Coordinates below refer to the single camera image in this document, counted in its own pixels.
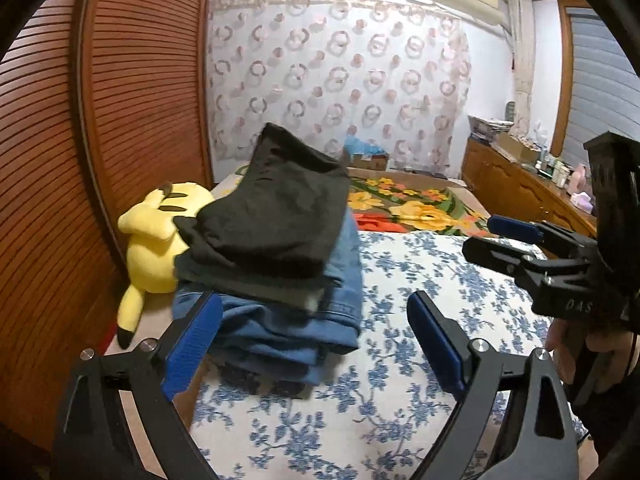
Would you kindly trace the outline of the person right hand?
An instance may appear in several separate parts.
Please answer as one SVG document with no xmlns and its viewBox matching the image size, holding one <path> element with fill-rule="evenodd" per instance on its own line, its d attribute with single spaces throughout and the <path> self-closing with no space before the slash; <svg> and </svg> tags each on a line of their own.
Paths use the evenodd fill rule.
<svg viewBox="0 0 640 480">
<path fill-rule="evenodd" d="M 637 334 L 560 318 L 552 321 L 544 348 L 575 405 L 621 382 L 639 361 Z"/>
</svg>

